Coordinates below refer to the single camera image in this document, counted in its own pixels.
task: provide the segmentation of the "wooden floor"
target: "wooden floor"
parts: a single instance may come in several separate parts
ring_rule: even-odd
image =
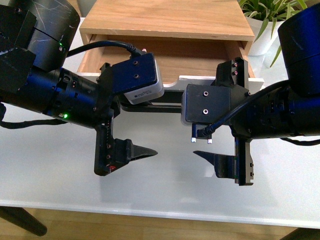
[[[279,240],[294,227],[26,208],[45,224],[38,237],[0,219],[0,240]]]

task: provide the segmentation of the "white plant pot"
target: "white plant pot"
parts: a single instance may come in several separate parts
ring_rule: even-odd
[[[258,33],[261,29],[262,22],[261,20],[256,20],[250,17],[246,17],[246,20],[248,21],[253,33],[255,36],[258,36]],[[269,22],[266,29],[262,33],[262,35],[259,37],[257,41],[255,41],[249,51],[249,56],[259,56],[266,54],[269,48],[271,47],[272,43],[276,40],[278,37],[278,28],[284,21],[278,21],[275,25],[273,35],[271,38],[271,31],[272,31],[272,22]]]

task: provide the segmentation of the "potted plant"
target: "potted plant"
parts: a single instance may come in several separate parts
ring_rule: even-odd
[[[255,40],[249,51],[250,56],[265,54],[278,36],[283,21],[306,9],[307,0],[238,0],[254,33]],[[281,52],[279,47],[271,65]]]

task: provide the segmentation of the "black plastic housing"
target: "black plastic housing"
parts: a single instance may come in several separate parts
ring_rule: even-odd
[[[25,50],[35,24],[36,17],[29,11],[0,6],[0,90],[16,93],[25,84],[36,58]]]
[[[16,12],[30,11],[36,17],[27,47],[36,55],[34,66],[50,72],[60,68],[80,23],[77,11],[67,0],[11,0]]]
[[[301,97],[320,94],[320,3],[286,20],[278,34],[292,89]]]

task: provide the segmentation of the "screw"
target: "screw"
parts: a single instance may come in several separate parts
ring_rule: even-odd
[[[22,10],[17,7],[17,8],[14,9],[14,12],[15,12],[16,14],[20,14],[20,13],[22,12]]]

